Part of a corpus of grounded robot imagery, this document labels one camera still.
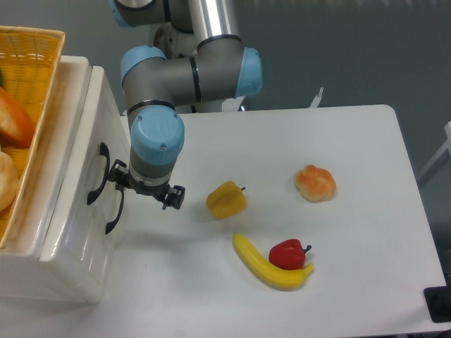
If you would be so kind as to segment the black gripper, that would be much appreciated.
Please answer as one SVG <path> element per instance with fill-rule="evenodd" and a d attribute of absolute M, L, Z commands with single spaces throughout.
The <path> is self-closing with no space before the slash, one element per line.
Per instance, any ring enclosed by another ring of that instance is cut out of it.
<path fill-rule="evenodd" d="M 162 199 L 162 209 L 174 208 L 180 210 L 185 199 L 185 188 L 180 185 L 169 185 L 172 172 L 161 177 L 145 177 L 134 168 L 127 168 L 127 164 L 116 159 L 109 169 L 107 180 L 115 184 L 116 190 L 124 192 L 132 189 L 137 194 Z"/>

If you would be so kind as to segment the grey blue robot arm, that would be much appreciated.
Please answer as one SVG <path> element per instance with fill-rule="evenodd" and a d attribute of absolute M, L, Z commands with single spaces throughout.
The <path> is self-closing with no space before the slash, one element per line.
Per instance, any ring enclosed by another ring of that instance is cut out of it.
<path fill-rule="evenodd" d="M 169 184 L 185 140 L 176 108 L 257 94 L 261 59 L 243 46 L 232 1 L 112 1 L 110 7 L 126 27 L 168 23 L 194 39 L 186 56 L 171 58 L 157 46 L 138 46 L 122 57 L 130 162 L 115 163 L 110 172 L 120 190 L 180 208 L 185 189 Z"/>

